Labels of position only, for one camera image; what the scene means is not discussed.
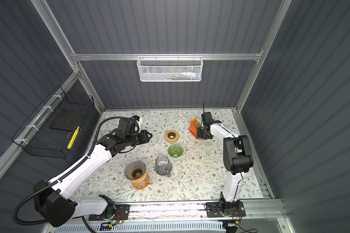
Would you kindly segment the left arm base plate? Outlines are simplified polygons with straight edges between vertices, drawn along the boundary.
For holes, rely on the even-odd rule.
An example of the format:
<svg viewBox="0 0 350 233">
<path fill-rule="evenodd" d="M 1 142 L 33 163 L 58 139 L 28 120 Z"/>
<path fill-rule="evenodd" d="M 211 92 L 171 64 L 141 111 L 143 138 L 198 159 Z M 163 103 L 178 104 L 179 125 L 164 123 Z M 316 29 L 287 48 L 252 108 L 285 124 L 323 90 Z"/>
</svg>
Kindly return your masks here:
<svg viewBox="0 0 350 233">
<path fill-rule="evenodd" d="M 89 221 L 123 221 L 128 220 L 130 211 L 130 205 L 118 204 L 114 206 L 108 206 L 107 209 L 100 215 L 89 215 Z"/>
</svg>

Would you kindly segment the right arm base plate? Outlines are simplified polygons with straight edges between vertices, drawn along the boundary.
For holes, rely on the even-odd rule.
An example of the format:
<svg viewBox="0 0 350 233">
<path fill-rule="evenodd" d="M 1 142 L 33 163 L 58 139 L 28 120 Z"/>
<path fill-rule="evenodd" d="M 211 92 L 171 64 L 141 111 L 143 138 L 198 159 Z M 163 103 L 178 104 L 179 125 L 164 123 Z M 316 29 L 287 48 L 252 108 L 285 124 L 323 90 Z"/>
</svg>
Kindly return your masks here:
<svg viewBox="0 0 350 233">
<path fill-rule="evenodd" d="M 241 218 L 246 216 L 244 205 L 241 201 L 233 203 L 208 202 L 204 204 L 207 217 L 233 217 Z"/>
</svg>

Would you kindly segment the orange glass carafe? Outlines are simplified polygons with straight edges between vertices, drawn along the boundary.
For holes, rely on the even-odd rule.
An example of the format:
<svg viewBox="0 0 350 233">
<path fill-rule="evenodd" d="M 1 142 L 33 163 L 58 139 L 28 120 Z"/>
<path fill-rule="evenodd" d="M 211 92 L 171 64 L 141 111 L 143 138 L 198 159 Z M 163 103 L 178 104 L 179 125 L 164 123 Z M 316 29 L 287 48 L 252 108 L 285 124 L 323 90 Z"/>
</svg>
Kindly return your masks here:
<svg viewBox="0 0 350 233">
<path fill-rule="evenodd" d="M 139 179 L 137 180 L 132 180 L 130 181 L 132 186 L 135 188 L 135 189 L 144 189 L 145 187 L 147 187 L 148 185 L 151 185 L 153 184 L 152 180 L 150 179 L 150 176 L 148 175 L 147 172 L 145 172 L 143 174 L 142 177 L 140 177 Z"/>
</svg>

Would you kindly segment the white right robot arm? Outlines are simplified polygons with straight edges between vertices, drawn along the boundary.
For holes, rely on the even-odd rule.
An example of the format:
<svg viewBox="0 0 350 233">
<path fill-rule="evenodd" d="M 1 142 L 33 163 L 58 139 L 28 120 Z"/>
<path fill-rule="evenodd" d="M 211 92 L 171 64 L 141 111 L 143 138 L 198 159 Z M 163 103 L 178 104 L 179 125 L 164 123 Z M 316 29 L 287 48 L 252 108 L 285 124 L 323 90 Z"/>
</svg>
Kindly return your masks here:
<svg viewBox="0 0 350 233">
<path fill-rule="evenodd" d="M 249 137 L 232 132 L 221 121 L 213 119 L 211 112 L 201 114 L 201 127 L 197 129 L 196 137 L 217 138 L 222 143 L 223 164 L 227 176 L 219 199 L 219 208 L 230 215 L 239 207 L 242 181 L 254 165 Z"/>
</svg>

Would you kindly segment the grey glass dripper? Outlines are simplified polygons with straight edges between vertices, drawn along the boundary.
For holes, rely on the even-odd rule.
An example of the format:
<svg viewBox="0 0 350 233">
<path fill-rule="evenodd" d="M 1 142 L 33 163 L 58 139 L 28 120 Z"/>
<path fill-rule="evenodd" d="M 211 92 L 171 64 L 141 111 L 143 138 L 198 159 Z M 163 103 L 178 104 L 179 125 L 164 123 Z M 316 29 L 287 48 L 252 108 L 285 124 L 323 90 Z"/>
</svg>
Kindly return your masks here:
<svg viewBox="0 0 350 233">
<path fill-rule="evenodd" d="M 124 175 L 130 181 L 141 178 L 146 172 L 146 164 L 142 160 L 134 160 L 124 168 Z"/>
</svg>

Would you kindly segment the green glass dripper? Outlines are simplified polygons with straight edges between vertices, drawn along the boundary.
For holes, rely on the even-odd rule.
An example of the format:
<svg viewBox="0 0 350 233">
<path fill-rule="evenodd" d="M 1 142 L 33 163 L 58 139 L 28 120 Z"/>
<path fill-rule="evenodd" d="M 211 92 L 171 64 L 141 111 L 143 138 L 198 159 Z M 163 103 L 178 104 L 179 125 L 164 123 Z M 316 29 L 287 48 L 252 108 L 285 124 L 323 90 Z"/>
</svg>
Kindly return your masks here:
<svg viewBox="0 0 350 233">
<path fill-rule="evenodd" d="M 180 144 L 172 144 L 168 148 L 168 154 L 173 158 L 178 158 L 183 155 L 184 149 Z"/>
</svg>

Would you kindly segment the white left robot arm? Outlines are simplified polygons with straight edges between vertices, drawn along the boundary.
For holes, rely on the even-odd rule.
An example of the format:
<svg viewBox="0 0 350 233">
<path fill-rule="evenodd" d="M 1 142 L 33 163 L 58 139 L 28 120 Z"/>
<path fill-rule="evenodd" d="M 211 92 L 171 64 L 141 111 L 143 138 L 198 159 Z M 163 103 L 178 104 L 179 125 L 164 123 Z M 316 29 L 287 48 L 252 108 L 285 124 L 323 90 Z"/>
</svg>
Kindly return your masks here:
<svg viewBox="0 0 350 233">
<path fill-rule="evenodd" d="M 53 227 L 59 227 L 73 218 L 96 215 L 103 219 L 115 218 L 114 201 L 106 195 L 94 198 L 74 198 L 74 191 L 102 164 L 118 154 L 127 153 L 146 144 L 152 134 L 141 128 L 143 119 L 137 115 L 118 117 L 119 125 L 101 138 L 95 137 L 90 151 L 63 173 L 52 178 L 47 190 L 35 195 L 35 209 Z"/>
</svg>

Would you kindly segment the grey glass carafe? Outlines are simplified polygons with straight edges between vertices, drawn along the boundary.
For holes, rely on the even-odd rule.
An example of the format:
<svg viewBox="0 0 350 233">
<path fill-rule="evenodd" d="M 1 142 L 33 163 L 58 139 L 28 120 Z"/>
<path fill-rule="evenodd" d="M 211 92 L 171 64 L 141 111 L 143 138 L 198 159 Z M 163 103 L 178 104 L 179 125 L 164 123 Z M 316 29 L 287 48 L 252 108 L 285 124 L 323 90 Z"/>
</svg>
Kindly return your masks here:
<svg viewBox="0 0 350 233">
<path fill-rule="evenodd" d="M 155 161 L 155 171 L 158 175 L 171 177 L 172 163 L 168 157 L 159 155 Z"/>
</svg>

